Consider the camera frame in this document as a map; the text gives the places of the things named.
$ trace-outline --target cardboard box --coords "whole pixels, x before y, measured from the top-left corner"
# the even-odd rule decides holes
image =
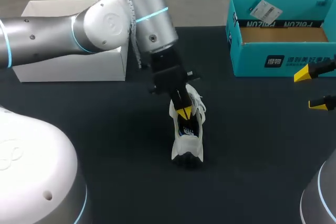
[[[251,15],[261,0],[230,0],[226,35],[235,76],[293,77],[307,63],[334,58],[335,0],[264,1],[283,11],[271,24]]]
[[[30,1],[22,16],[66,16],[81,12],[96,0]],[[68,55],[23,66],[14,71],[21,82],[124,81],[128,41],[122,47],[95,55]]]

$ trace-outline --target white cable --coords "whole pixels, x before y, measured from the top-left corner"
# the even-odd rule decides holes
[[[132,43],[134,54],[137,58],[136,60],[138,61],[139,68],[141,68],[140,51],[139,51],[138,45],[136,44],[137,43],[137,31],[136,31],[137,21],[136,21],[134,6],[133,6],[132,0],[126,0],[126,1],[131,11],[131,43]]]

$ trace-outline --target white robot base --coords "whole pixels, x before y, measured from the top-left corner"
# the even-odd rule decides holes
[[[87,185],[69,138],[0,107],[0,224],[92,224]]]

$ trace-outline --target shoelace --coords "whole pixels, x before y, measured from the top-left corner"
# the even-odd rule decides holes
[[[133,5],[132,0],[126,0],[126,1],[131,11],[131,43],[132,43],[135,57],[137,58],[136,60],[138,61],[139,68],[141,68],[140,51],[139,51],[138,45],[136,44],[137,43],[137,31],[136,31],[137,21],[136,21],[136,16],[135,16],[135,11],[134,11],[134,5]]]
[[[194,98],[195,106],[198,108],[201,118],[202,118],[202,123],[205,121],[205,112],[206,112],[206,107],[204,103],[202,102],[202,96],[200,96],[198,93],[192,92],[191,95]]]

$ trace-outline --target shoe sole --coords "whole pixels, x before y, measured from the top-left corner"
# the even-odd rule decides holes
[[[200,167],[203,162],[200,160],[199,157],[195,157],[191,152],[186,152],[183,155],[177,155],[173,159],[173,163],[185,167],[187,169],[193,169]]]

